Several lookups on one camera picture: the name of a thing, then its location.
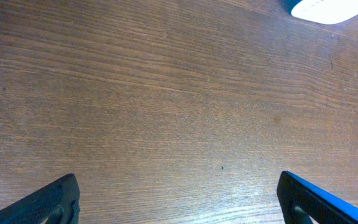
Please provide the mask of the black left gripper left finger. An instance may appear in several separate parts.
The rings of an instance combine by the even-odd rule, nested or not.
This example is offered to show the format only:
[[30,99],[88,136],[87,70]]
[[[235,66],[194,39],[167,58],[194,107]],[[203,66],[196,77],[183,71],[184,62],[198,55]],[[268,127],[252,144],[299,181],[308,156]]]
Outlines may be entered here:
[[80,190],[67,174],[0,210],[0,224],[78,224]]

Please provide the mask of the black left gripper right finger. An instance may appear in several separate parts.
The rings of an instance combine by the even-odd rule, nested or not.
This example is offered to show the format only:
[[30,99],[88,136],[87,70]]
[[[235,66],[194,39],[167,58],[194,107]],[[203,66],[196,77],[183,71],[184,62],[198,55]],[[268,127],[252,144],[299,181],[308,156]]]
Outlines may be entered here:
[[283,171],[277,197],[285,223],[358,223],[358,208],[289,171]]

